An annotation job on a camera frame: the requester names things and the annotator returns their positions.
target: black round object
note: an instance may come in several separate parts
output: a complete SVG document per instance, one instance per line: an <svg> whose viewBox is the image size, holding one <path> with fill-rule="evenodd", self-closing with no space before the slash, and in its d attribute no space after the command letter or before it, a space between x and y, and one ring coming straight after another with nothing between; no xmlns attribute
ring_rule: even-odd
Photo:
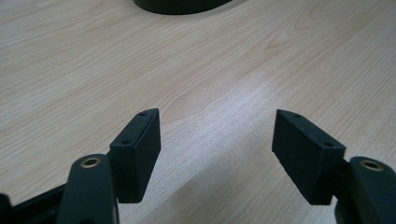
<svg viewBox="0 0 396 224"><path fill-rule="evenodd" d="M186 15L208 11L232 0L134 0L141 8L164 15Z"/></svg>

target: wooden table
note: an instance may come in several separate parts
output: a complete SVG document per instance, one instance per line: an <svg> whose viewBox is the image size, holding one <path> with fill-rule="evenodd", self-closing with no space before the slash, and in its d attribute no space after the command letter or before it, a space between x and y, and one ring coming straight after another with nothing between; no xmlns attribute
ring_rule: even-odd
<svg viewBox="0 0 396 224"><path fill-rule="evenodd" d="M335 223L271 151L277 108L396 169L396 1L233 0L164 16L132 0L0 2L0 191L14 204L107 153L139 111L162 152L121 223Z"/></svg>

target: black mechanical part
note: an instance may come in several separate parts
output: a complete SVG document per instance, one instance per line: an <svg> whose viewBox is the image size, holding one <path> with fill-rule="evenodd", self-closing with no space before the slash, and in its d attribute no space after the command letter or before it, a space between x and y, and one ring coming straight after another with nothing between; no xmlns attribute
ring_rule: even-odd
<svg viewBox="0 0 396 224"><path fill-rule="evenodd" d="M396 174L370 158L343 159L346 148L303 116L277 110L273 151L311 204L337 199L337 223L395 224Z"/></svg>
<svg viewBox="0 0 396 224"><path fill-rule="evenodd" d="M118 223L118 196L142 201L160 150L159 110L140 112L107 155L77 160L66 184L15 206L0 194L0 223Z"/></svg>
<svg viewBox="0 0 396 224"><path fill-rule="evenodd" d="M220 7L232 0L134 0L141 8L163 15L187 15Z"/></svg>
<svg viewBox="0 0 396 224"><path fill-rule="evenodd" d="M160 113L137 114L110 144L107 156L114 171L119 203L140 203L161 150Z"/></svg>

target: light wood tabletop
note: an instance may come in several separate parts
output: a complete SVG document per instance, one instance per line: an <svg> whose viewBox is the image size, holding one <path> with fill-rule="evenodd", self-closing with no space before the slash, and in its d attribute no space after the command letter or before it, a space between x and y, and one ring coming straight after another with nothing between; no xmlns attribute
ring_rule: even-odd
<svg viewBox="0 0 396 224"><path fill-rule="evenodd" d="M396 1L233 0L185 16L132 0L0 1L0 191L62 185L158 107L162 151L121 223L335 223L271 150L276 110L396 169Z"/></svg>

